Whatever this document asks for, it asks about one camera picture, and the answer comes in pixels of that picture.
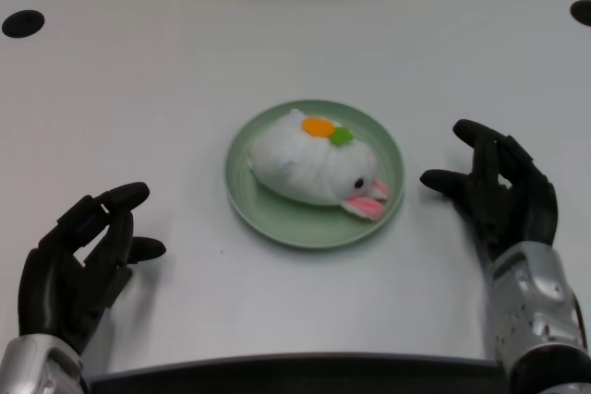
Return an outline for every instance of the table surface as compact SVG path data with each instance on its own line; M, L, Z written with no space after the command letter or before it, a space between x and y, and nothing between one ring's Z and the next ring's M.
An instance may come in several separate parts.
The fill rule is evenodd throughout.
M85 194L145 181L136 267L85 353L91 376L275 352L485 358L470 236L418 181L466 171L460 118L511 133L556 186L556 238L591 317L589 55L577 0L0 0L44 28L0 35L0 347L18 334L29 250ZM284 248L233 213L223 159L255 113L341 101L398 141L407 185L366 242Z

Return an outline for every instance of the silver robotic arm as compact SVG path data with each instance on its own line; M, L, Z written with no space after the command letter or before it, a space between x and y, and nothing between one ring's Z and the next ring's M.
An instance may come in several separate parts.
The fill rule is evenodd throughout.
M585 326L557 252L521 242L494 261L490 277L495 349L513 390L591 392Z
M6 347L0 392L88 394L80 356L63 340L46 334L21 336Z
M511 391L591 392L585 325L552 248L554 187L512 137L468 120L453 132L474 149L472 172L429 170L421 182L453 201L486 253L491 332Z
M18 288L20 337L6 347L0 393L88 394L80 355L131 279L127 265L166 251L157 240L133 236L131 210L149 194L135 183L85 196L29 252ZM106 227L82 266L74 253Z

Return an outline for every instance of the green plate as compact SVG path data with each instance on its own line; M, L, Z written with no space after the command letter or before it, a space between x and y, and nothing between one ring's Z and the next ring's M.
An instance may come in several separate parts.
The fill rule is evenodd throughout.
M378 177L391 190L379 221L357 218L341 207L318 207L281 197L255 179L247 165L254 137L293 108L338 121L374 149ZM224 175L235 210L250 226L277 242L304 248L346 245L374 233L396 211L404 192L403 157L388 131L367 114L334 101L291 101L254 117L232 141Z

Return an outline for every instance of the bunny ear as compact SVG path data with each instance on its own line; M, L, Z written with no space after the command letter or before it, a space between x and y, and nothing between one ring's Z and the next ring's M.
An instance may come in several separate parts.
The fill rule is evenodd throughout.
M376 200L367 197L348 198L341 206L356 216L370 219L371 221L377 221L384 215L384 206Z
M366 193L366 197L374 200L386 200L390 194L390 188L379 180L374 180L371 183L371 188Z

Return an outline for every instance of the white plush bunny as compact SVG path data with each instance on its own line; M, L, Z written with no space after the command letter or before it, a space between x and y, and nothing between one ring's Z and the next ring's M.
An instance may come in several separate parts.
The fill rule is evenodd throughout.
M292 110L261 133L248 154L257 179L282 196L314 205L340 205L376 221L389 190L377 180L371 148L348 129Z

